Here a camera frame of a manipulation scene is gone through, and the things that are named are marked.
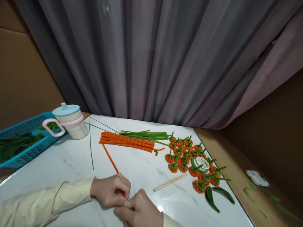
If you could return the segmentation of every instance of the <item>cardboard wall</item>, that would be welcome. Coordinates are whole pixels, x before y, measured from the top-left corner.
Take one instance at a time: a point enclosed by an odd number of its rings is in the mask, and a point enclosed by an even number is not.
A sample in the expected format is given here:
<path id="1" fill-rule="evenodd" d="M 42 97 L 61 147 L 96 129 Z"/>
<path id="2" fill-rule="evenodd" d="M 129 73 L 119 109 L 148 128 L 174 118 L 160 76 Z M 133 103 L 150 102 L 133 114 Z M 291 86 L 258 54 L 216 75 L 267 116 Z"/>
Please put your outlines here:
<path id="1" fill-rule="evenodd" d="M 12 1 L 0 0 L 0 130 L 64 102 Z"/>
<path id="2" fill-rule="evenodd" d="M 221 132 L 303 209 L 303 69 Z"/>

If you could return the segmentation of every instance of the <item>white marble table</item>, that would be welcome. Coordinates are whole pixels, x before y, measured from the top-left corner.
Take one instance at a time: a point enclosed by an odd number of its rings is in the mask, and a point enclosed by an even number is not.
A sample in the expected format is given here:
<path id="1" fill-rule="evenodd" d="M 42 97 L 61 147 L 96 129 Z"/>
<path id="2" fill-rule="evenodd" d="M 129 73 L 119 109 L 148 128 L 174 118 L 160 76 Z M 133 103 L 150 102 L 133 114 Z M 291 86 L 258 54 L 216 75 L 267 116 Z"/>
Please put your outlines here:
<path id="1" fill-rule="evenodd" d="M 92 118 L 104 123 L 116 131 L 144 131 L 153 132 L 174 131 L 174 136 L 185 138 L 192 135 L 194 145 L 200 143 L 200 139 L 192 128 L 174 125 L 164 125 L 129 119 L 120 119 L 91 115 Z M 90 118 L 86 122 L 110 132 L 113 130 Z M 116 174 L 103 147 L 99 144 L 102 130 L 90 127 L 92 143 L 92 159 L 90 152 L 90 136 L 81 140 L 73 140 L 70 135 L 65 135 L 55 144 L 46 149 L 41 155 L 25 165 L 14 175 L 0 183 L 0 201 L 26 191 L 56 186 L 62 181 L 74 181 L 92 176 L 106 178 Z M 157 192 L 153 189 L 163 183 L 180 176 L 181 173 L 171 173 L 164 155 L 169 153 L 169 148 L 155 153 L 106 145 L 118 170 L 131 181 L 130 197 L 143 188 L 149 198 L 158 207 L 184 226 L 252 226 L 250 219 L 239 204 L 234 193 L 226 182 L 221 182 L 220 187 L 227 190 L 235 199 L 236 204 L 231 204 L 221 194 L 213 193 L 216 206 L 221 211 L 215 212 L 207 203 L 204 194 L 198 194 L 192 187 L 194 177 L 185 178 L 171 184 Z M 97 201 L 81 205 L 75 209 L 59 215 L 58 219 L 49 226 L 123 226 L 115 216 L 113 208 L 104 210 Z"/>

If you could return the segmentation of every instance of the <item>wooden stick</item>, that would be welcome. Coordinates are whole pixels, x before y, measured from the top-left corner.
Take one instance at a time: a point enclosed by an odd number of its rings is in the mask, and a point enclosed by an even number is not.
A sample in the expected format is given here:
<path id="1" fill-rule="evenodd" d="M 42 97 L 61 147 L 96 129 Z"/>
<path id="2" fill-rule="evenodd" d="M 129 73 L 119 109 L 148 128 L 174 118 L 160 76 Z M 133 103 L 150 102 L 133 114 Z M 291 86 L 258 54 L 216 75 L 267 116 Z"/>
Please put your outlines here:
<path id="1" fill-rule="evenodd" d="M 163 185 L 155 188 L 154 192 L 156 192 L 156 191 L 158 191 L 158 190 L 166 187 L 167 185 L 170 185 L 170 184 L 172 184 L 172 183 L 174 183 L 174 182 L 176 182 L 176 181 L 178 181 L 178 180 L 180 180 L 180 179 L 182 179 L 183 177 L 186 177 L 186 176 L 187 176 L 187 173 L 184 173 L 183 175 L 181 175 L 181 176 L 179 176 L 179 177 L 177 177 L 177 178 L 175 178 L 175 179 L 173 179 L 173 180 L 171 180 L 171 181 L 169 181 L 169 182 L 167 182 L 167 183 L 165 183 L 165 184 L 163 184 Z"/>

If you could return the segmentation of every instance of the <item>cup lid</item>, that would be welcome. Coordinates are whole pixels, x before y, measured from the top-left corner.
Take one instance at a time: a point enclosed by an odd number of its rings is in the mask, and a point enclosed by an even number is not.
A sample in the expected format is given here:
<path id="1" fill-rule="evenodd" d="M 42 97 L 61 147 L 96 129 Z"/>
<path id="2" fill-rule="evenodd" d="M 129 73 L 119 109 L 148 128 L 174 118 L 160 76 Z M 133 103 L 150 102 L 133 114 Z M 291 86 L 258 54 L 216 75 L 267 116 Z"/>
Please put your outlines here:
<path id="1" fill-rule="evenodd" d="M 80 106 L 78 105 L 67 105 L 65 102 L 61 103 L 61 106 L 53 110 L 53 115 L 56 117 L 66 117 L 78 112 Z"/>

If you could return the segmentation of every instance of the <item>hand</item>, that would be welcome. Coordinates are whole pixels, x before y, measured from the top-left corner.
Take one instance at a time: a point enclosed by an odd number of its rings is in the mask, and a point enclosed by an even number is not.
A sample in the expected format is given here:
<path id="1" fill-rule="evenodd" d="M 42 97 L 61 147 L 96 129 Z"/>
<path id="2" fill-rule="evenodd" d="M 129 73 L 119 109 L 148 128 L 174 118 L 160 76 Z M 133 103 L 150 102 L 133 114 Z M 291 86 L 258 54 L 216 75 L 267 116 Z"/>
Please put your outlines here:
<path id="1" fill-rule="evenodd" d="M 91 196 L 96 197 L 104 207 L 124 206 L 131 207 L 129 198 L 131 183 L 121 173 L 104 179 L 95 178 L 91 186 Z M 125 197 L 114 192 L 120 189 L 125 192 Z"/>
<path id="2" fill-rule="evenodd" d="M 156 208 L 143 189 L 140 189 L 129 202 L 132 209 L 117 207 L 115 212 L 121 219 L 130 223 L 132 227 L 163 226 L 163 214 Z"/>

